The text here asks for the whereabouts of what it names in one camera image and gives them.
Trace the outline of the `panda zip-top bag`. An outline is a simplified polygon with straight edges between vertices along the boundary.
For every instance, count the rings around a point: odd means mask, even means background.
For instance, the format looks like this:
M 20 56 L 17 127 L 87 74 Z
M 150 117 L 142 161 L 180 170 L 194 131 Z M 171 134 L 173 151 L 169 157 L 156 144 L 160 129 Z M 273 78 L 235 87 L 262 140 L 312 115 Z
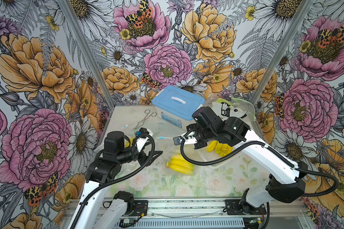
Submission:
M 212 108 L 214 113 L 223 121 L 227 120 L 229 117 L 237 117 L 250 127 L 252 127 L 256 121 L 256 113 L 253 104 L 243 99 L 231 98 L 231 100 L 228 101 L 212 95 L 211 98 L 206 100 L 204 106 Z

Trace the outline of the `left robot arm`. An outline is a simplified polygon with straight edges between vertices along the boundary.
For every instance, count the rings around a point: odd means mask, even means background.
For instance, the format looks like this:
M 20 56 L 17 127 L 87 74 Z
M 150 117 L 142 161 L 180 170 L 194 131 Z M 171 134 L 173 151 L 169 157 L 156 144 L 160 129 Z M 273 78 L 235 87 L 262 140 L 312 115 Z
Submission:
M 70 229 L 112 229 L 123 215 L 134 211 L 134 195 L 119 191 L 106 212 L 97 219 L 111 185 L 127 180 L 149 166 L 162 151 L 155 149 L 153 133 L 141 128 L 130 140 L 122 131 L 109 132 L 95 160 L 88 167 L 79 204 Z

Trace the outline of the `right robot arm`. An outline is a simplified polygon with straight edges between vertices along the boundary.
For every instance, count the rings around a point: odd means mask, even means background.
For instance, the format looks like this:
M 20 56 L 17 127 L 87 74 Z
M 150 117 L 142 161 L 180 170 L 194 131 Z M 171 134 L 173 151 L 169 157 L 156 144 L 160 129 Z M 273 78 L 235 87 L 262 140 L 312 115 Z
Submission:
M 196 110 L 192 117 L 195 123 L 187 126 L 187 132 L 173 138 L 174 144 L 180 147 L 181 155 L 187 162 L 197 166 L 211 166 L 243 152 L 269 172 L 269 183 L 266 187 L 255 191 L 246 189 L 239 203 L 232 207 L 242 214 L 251 215 L 254 209 L 273 200 L 291 203 L 299 197 L 324 196 L 334 192 L 340 184 L 339 180 L 332 175 L 310 171 L 305 163 L 295 162 L 283 156 L 238 117 L 222 120 L 212 108 L 206 106 Z M 208 142 L 215 140 L 235 149 L 224 157 L 206 162 L 190 159 L 184 152 L 185 145 L 192 144 L 195 149 L 200 149 L 206 147 Z M 328 178 L 333 181 L 333 184 L 324 191 L 306 193 L 306 184 L 302 180 L 306 175 Z

